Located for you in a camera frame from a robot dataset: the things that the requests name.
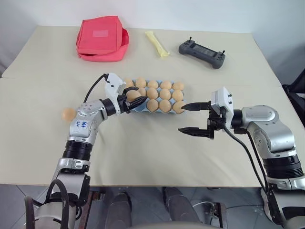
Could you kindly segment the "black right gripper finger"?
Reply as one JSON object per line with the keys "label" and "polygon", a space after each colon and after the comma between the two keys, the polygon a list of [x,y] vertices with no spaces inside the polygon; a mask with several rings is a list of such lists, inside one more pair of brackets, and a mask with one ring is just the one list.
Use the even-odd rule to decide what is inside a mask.
{"label": "black right gripper finger", "polygon": [[196,102],[196,103],[189,103],[182,106],[183,110],[187,111],[200,111],[200,110],[210,110],[211,102]]}
{"label": "black right gripper finger", "polygon": [[178,131],[180,131],[183,134],[190,135],[190,136],[209,138],[209,130],[200,129],[198,127],[184,127],[184,128],[179,128]]}

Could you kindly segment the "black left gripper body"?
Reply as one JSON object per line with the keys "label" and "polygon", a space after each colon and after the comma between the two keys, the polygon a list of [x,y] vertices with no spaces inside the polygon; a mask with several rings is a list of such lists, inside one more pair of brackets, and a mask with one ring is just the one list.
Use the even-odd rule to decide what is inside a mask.
{"label": "black left gripper body", "polygon": [[132,107],[132,102],[127,101],[127,96],[126,94],[122,94],[118,96],[118,105],[120,109],[120,113],[129,113],[130,110],[133,109]]}

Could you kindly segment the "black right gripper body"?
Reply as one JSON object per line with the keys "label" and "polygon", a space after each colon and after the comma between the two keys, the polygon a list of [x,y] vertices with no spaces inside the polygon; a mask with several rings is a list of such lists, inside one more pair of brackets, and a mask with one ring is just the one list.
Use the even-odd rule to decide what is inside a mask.
{"label": "black right gripper body", "polygon": [[207,130],[209,132],[208,138],[214,139],[214,132],[223,129],[225,124],[226,124],[225,108],[221,107],[219,114],[214,109],[210,108],[209,117],[207,120]]}

